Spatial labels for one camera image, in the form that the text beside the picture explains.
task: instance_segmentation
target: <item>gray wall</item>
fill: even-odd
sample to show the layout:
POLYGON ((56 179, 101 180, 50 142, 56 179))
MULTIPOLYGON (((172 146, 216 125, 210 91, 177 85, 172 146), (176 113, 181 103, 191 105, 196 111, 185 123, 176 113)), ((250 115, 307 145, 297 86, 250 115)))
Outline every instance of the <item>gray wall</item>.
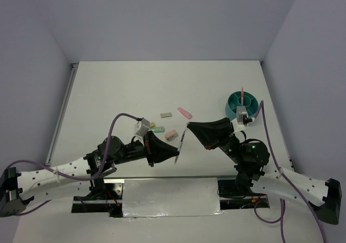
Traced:
POLYGON ((35 0, 71 62, 264 59, 294 0, 35 0))
MULTIPOLYGON (((45 161, 68 82, 70 66, 35 12, 30 0, 0 0, 1 172, 14 160, 45 161)), ((1 243, 17 223, 0 219, 1 243)))
MULTIPOLYGON (((346 0, 296 0, 264 60, 290 155, 298 171, 338 179, 346 191, 346 0)), ((345 242, 340 224, 330 242, 345 242)))

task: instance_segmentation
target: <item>cable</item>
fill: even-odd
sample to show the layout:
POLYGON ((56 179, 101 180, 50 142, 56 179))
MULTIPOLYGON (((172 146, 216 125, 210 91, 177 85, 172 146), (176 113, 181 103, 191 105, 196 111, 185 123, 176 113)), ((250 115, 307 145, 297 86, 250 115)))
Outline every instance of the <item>cable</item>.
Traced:
POLYGON ((283 214, 285 214, 285 210, 286 210, 286 203, 284 200, 280 199, 280 203, 282 204, 281 206, 281 210, 283 210, 283 214, 281 213, 281 216, 277 219, 277 220, 273 220, 273 221, 269 221, 269 220, 265 220, 263 219, 260 215, 258 215, 257 213, 257 206, 259 203, 265 201, 265 199, 261 199, 261 200, 258 200, 255 204, 255 207, 254 207, 254 211, 255 211, 255 215, 263 222, 265 223, 268 223, 268 224, 275 224, 275 223, 278 223, 279 221, 282 220, 282 217, 283 217, 283 214))
POLYGON ((133 137, 132 137, 132 139, 131 139, 131 146, 134 144, 135 138, 136 138, 136 136, 133 136, 133 137))
POLYGON ((234 200, 236 200, 236 199, 244 199, 246 197, 246 195, 243 195, 243 196, 227 196, 227 195, 224 195, 224 194, 220 195, 219 194, 219 189, 217 189, 216 193, 220 197, 228 198, 228 199, 234 199, 234 200))
POLYGON ((111 141, 111 136, 112 136, 112 131, 113 131, 113 128, 114 128, 114 124, 115 122, 117 121, 117 119, 120 117, 120 116, 126 116, 126 117, 129 117, 129 118, 132 118, 134 120, 137 120, 137 121, 140 121, 141 118, 137 118, 135 116, 132 116, 132 115, 129 115, 127 113, 120 113, 118 114, 112 124, 110 125, 110 128, 109 128, 109 132, 108 132, 108 137, 107 137, 107 142, 106 142, 106 147, 105 147, 105 150, 104 150, 104 154, 103 154, 103 158, 102 158, 102 161, 101 161, 101 165, 100 167, 98 168, 98 171, 96 174, 94 174, 92 177, 90 178, 83 178, 83 177, 73 177, 71 175, 68 175, 68 174, 64 174, 60 171, 55 171, 54 169, 51 169, 50 167, 47 167, 47 166, 44 166, 42 165, 41 163, 39 162, 36 162, 36 161, 31 161, 31 160, 17 160, 17 161, 14 161, 13 163, 11 163, 7 168, 10 168, 11 166, 13 166, 14 164, 18 164, 18 163, 29 163, 29 164, 32 164, 32 165, 36 165, 42 169, 45 169, 45 170, 48 170, 52 173, 57 173, 59 176, 62 176, 62 177, 65 177, 65 178, 69 178, 69 179, 72 179, 72 180, 77 180, 77 181, 91 181, 91 180, 94 180, 96 178, 99 177, 99 175, 102 173, 103 171, 103 168, 104 168, 104 165, 106 163, 106 159, 107 159, 107 154, 108 154, 108 149, 109 149, 109 144, 110 144, 110 141, 111 141))
POLYGON ((244 135, 244 142, 246 141, 246 139, 247 139, 247 134, 244 132, 244 131, 240 131, 243 135, 244 135))
POLYGON ((281 233, 282 243, 286 243, 285 236, 283 234, 283 216, 285 215, 285 209, 286 209, 285 200, 280 199, 280 205, 281 205, 280 233, 281 233))
POLYGON ((88 210, 87 210, 87 207, 86 207, 86 205, 85 205, 85 203, 84 203, 82 197, 80 197, 80 196, 76 196, 76 197, 77 197, 77 199, 81 202, 84 211, 87 212, 88 210))
POLYGON ((24 216, 24 215, 30 214, 30 213, 34 212, 35 210, 40 209, 43 205, 46 205, 49 202, 50 202, 50 200, 49 201, 44 201, 43 203, 41 203, 37 207, 35 207, 35 208, 33 208, 33 209, 31 209, 31 210, 29 210, 27 212, 16 214, 16 216, 24 216))
POLYGON ((120 206, 120 204, 117 202, 116 199, 114 199, 114 197, 111 195, 111 193, 110 193, 109 191, 107 191, 107 192, 108 192, 110 198, 112 198, 112 200, 115 202, 115 204, 116 204, 117 206, 120 206))
POLYGON ((247 139, 246 141, 244 141, 244 143, 249 143, 249 142, 253 142, 253 141, 257 141, 257 142, 262 142, 263 143, 263 141, 261 141, 259 139, 247 139))
MULTIPOLYGON (((276 168, 278 169, 278 171, 280 171, 280 166, 275 158, 275 155, 274 155, 274 152, 272 150, 272 146, 271 146, 271 142, 270 142, 270 138, 269 138, 269 132, 268 132, 268 127, 267 127, 267 121, 265 119, 265 113, 264 113, 264 102, 261 101, 260 104, 259 104, 259 107, 258 107, 258 110, 257 112, 255 113, 254 117, 256 118, 258 116, 258 114, 260 113, 260 111, 262 111, 262 118, 263 118, 263 124, 264 124, 264 129, 265 129, 265 135, 267 137, 267 141, 268 141, 268 146, 269 146, 269 150, 270 150, 270 153, 271 153, 271 156, 272 156, 272 159, 274 161, 274 164, 276 166, 276 168)), ((282 177, 286 179, 286 181, 294 188, 294 190, 296 190, 296 192, 300 195, 300 197, 303 199, 303 201, 306 203, 307 207, 309 208, 309 210, 311 211, 312 215, 314 216, 315 220, 316 220, 316 223, 318 225, 318 228, 320 229, 320 232, 321 232, 321 235, 322 235, 322 238, 323 238, 323 242, 324 243, 327 243, 327 236, 325 234, 325 231, 323 229, 323 226, 320 222, 320 220, 318 219, 315 211, 312 209, 311 205, 309 204, 309 201, 306 199, 306 197, 302 194, 302 192, 292 183, 292 181, 284 174, 284 173, 281 173, 282 177)), ((282 227, 282 230, 281 230, 281 236, 283 238, 283 227, 282 227)))
POLYGON ((107 205, 107 192, 106 192, 106 197, 105 197, 105 199, 106 199, 106 210, 107 210, 107 212, 109 212, 109 210, 108 210, 108 205, 107 205))

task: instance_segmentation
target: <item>green eraser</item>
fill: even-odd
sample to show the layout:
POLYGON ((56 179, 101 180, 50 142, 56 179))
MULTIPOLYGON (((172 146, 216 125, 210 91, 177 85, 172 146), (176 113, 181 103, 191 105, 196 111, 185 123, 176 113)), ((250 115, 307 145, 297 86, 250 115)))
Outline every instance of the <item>green eraser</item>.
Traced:
POLYGON ((153 131, 154 133, 164 132, 164 127, 153 127, 149 131, 153 131))

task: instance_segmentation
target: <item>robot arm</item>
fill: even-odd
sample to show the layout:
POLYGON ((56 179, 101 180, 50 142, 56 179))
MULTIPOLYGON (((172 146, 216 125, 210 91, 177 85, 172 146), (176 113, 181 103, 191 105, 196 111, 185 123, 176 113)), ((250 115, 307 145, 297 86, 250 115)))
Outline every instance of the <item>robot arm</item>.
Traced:
POLYGON ((115 136, 111 137, 107 160, 101 175, 94 180, 76 181, 57 174, 78 178, 90 178, 97 173, 104 156, 107 139, 97 146, 97 150, 73 162, 53 167, 55 172, 38 170, 19 173, 15 167, 7 168, 0 178, 0 217, 17 215, 30 202, 42 202, 57 198, 99 193, 104 190, 103 177, 116 172, 116 165, 146 158, 150 166, 179 155, 177 148, 159 140, 152 131, 144 131, 144 144, 132 140, 123 144, 115 136))
POLYGON ((248 123, 253 121, 243 112, 237 109, 237 118, 232 121, 224 118, 210 123, 190 122, 188 128, 205 149, 220 148, 236 164, 238 175, 235 186, 239 193, 273 195, 305 205, 296 190, 282 177, 284 173, 309 201, 319 220, 338 224, 342 196, 340 183, 334 179, 323 181, 308 178, 284 168, 275 169, 273 173, 264 172, 263 168, 270 157, 267 146, 257 139, 240 143, 235 136, 236 131, 246 129, 248 123))

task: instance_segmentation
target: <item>small block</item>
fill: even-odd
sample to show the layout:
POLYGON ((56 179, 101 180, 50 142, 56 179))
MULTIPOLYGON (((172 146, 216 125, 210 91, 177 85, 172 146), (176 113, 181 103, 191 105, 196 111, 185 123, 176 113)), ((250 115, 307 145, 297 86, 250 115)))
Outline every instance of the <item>small block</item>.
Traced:
POLYGON ((153 131, 154 133, 164 132, 164 127, 153 127, 150 131, 153 131))
POLYGON ((187 110, 184 110, 183 108, 179 107, 178 112, 180 112, 182 115, 184 115, 186 118, 191 119, 192 114, 189 113, 187 110))
POLYGON ((176 130, 172 130, 165 134, 164 138, 168 141, 173 140, 175 137, 178 137, 178 133, 176 130))
POLYGON ((172 117, 171 112, 161 113, 161 118, 172 117))

